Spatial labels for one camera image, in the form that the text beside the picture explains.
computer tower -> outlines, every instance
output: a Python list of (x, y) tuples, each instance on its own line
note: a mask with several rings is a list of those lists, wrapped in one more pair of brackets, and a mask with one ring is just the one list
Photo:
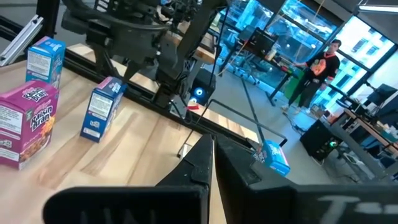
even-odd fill
[(300, 138), (308, 155), (318, 161), (324, 160), (340, 143), (341, 139), (334, 136), (330, 125), (318, 119)]
[(201, 68), (196, 79), (194, 79), (190, 93), (191, 100), (205, 106), (216, 88), (216, 76), (208, 70)]

man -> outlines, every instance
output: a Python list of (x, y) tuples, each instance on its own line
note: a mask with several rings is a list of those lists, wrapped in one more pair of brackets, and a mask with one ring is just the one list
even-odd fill
[(305, 63), (294, 64), (296, 67), (308, 67), (308, 69), (306, 69), (304, 76), (293, 91), (289, 104), (282, 107), (284, 113), (287, 113), (289, 107), (301, 94), (298, 107), (294, 112), (294, 114), (299, 114), (305, 103), (307, 107), (309, 106), (311, 99), (319, 88), (325, 89), (333, 81), (340, 66), (340, 59), (335, 55), (340, 46), (341, 41), (334, 40), (326, 52), (316, 54)]

black metal frame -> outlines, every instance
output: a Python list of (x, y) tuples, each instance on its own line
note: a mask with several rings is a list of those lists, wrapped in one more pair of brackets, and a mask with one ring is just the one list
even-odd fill
[[(37, 1), (37, 10), (36, 14), (38, 16), (41, 16), (44, 18), (44, 26), (42, 28), (42, 31), (37, 35), (37, 39), (41, 39), (43, 36), (49, 36), (49, 37), (54, 37), (55, 35), (55, 25), (57, 23), (57, 16), (58, 16), (58, 8), (59, 8), (60, 0), (53, 0), (53, 1), (45, 1), (45, 0), (38, 0)], [(7, 40), (12, 40), (16, 37), (16, 35), (22, 30), (23, 26), (16, 24), (15, 22), (10, 21), (9, 19), (6, 19), (5, 17), (0, 16), (0, 26), (6, 27), (6, 29), (0, 29), (0, 37), (5, 37)], [(87, 78), (90, 81), (93, 81), (95, 83), (100, 83), (105, 79), (105, 76), (98, 75), (96, 72), (96, 66), (95, 63), (92, 62), (91, 60), (88, 60), (87, 58), (84, 58), (81, 55), (76, 54), (75, 52), (71, 50), (66, 50), (65, 52), (65, 61), (64, 61), (64, 67), (77, 73), (78, 75), (83, 76), (84, 78)], [(155, 111), (158, 114), (161, 114), (162, 116), (165, 116), (166, 118), (169, 118), (181, 125), (184, 125), (198, 133), (201, 134), (222, 134), (226, 136), (229, 139), (232, 139), (234, 142), (247, 146), (248, 142), (247, 139), (237, 133), (234, 133), (227, 128), (224, 128), (220, 126), (219, 124), (216, 124), (209, 119), (206, 118), (201, 118), (200, 115), (187, 111), (187, 116), (186, 119), (179, 118), (175, 115), (172, 115), (169, 113), (168, 110), (165, 110), (163, 108), (160, 108), (156, 106), (155, 104), (152, 103), (152, 99), (155, 95), (155, 93), (145, 89), (144, 87), (133, 83), (129, 82), (128, 83), (129, 87), (127, 91), (125, 92), (124, 96), (128, 98), (129, 100), (135, 101), (136, 103), (139, 103), (140, 105)], [(223, 105), (227, 110), (230, 110), (232, 112), (236, 111), (226, 105)], [(238, 115), (243, 116), (244, 118), (254, 122), (257, 124), (256, 121), (245, 117), (245, 115), (238, 113)], [(283, 146), (286, 143), (286, 138), (281, 142), (281, 146)]]

floor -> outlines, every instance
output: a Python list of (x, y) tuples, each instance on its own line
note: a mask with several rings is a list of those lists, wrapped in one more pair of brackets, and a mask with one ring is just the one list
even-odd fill
[[(0, 14), (19, 24), (26, 24), (35, 14), (35, 2), (35, 0), (1, 0)], [(65, 6), (60, 6), (56, 38), (65, 41), (67, 45), (84, 42), (84, 36), (71, 33), (67, 30), (63, 30), (60, 27), (61, 18), (64, 11)], [(0, 39), (0, 49), (4, 49), (7, 44), (7, 41)], [(283, 97), (277, 96), (277, 98), (280, 98), (280, 100), (277, 100), (277, 106), (273, 107), (268, 102), (264, 91), (253, 86), (251, 83), (246, 83), (246, 86), (259, 122), (273, 129), (274, 131), (282, 133), (289, 139), (283, 148), (285, 155), (287, 156), (287, 160), (291, 166), (290, 174), (287, 176), (288, 179), (297, 184), (348, 183), (346, 178), (346, 175), (348, 174), (341, 174), (341, 171), (339, 171), (340, 174), (337, 174), (334, 171), (337, 167), (342, 166), (342, 164), (339, 164), (340, 161), (335, 161), (331, 158), (323, 165), (323, 167), (326, 168), (323, 168), (308, 156), (307, 152), (299, 141), (300, 135), (292, 129), (289, 120), (281, 113), (279, 106), (284, 101)], [(253, 119), (253, 114), (249, 106), (248, 98), (245, 94), (242, 81), (237, 76), (226, 72), (223, 77), (218, 77), (216, 91), (212, 97)], [(255, 124), (245, 120), (242, 117), (239, 117), (236, 114), (231, 113), (225, 108), (222, 108), (218, 105), (211, 105), (210, 108), (224, 115), (225, 117), (244, 125), (247, 128), (257, 131)], [(314, 122), (314, 120), (310, 119), (304, 114), (300, 114), (294, 117), (294, 122), (300, 127), (303, 127), (303, 129), (307, 129)], [(277, 142), (281, 141), (280, 138), (266, 130), (263, 130), (263, 133), (266, 139), (271, 139)]]

raisin bran box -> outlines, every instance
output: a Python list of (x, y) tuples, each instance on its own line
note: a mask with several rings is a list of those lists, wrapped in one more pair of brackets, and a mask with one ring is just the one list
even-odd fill
[(40, 80), (0, 95), (0, 165), (21, 170), (51, 140), (58, 90)]
[(80, 136), (100, 142), (116, 116), (126, 89), (122, 80), (108, 77), (94, 88), (88, 103)]
[(65, 50), (64, 42), (50, 37), (41, 38), (29, 47), (25, 80), (42, 80), (59, 88)]
[(257, 161), (270, 167), (284, 177), (290, 172), (290, 166), (284, 152), (279, 144), (274, 141), (266, 140), (253, 156)]

